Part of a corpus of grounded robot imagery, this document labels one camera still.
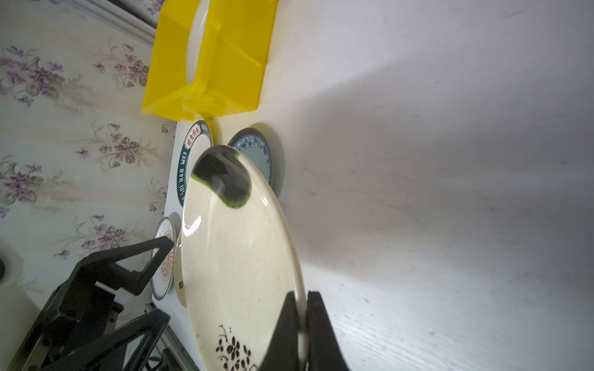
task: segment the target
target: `yellow container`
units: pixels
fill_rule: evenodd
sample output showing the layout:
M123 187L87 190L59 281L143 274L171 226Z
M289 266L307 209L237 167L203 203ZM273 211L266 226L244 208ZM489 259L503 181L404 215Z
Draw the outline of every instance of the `yellow container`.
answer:
M186 53L200 0L167 0L159 14L143 113L179 121L258 108L278 0L210 0L194 82Z

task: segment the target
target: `plate with orange pattern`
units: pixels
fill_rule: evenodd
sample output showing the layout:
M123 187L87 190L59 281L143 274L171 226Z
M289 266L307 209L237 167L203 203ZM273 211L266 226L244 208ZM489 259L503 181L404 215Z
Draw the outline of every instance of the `plate with orange pattern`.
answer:
M157 227L157 231L154 234L154 237L162 237L166 236L168 239L175 243L175 230L173 229L173 223L167 217L161 219L159 226ZM151 257L156 254L158 249L153 249L151 252ZM157 300L161 300L165 297L167 291L171 287L171 282L173 281L173 254L175 253L174 249L171 249L169 254L165 257L161 265L159 265L159 269L154 273L153 278L150 280L151 287L153 288L153 294Z

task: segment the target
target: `table surface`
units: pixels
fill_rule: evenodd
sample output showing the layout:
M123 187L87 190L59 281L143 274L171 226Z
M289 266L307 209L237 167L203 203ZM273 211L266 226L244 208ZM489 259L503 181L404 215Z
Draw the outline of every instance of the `table surface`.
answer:
M352 370L591 369L593 14L279 2L260 108L211 123L268 136ZM156 304L201 366L175 294Z

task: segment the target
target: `black glaze spot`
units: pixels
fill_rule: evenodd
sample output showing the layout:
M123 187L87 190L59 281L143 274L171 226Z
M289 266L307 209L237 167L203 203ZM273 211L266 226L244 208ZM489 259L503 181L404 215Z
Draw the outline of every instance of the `black glaze spot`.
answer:
M196 162L192 178L209 187L228 207L238 209L251 193L247 169L239 162L239 153L226 145L210 147Z

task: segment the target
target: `yellow dish rack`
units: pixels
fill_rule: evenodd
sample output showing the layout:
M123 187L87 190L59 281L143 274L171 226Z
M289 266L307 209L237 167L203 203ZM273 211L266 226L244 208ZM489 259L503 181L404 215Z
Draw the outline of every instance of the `yellow dish rack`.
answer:
M179 121L258 108L278 0L210 0L194 82L186 53L200 0L167 0L159 14L143 113Z

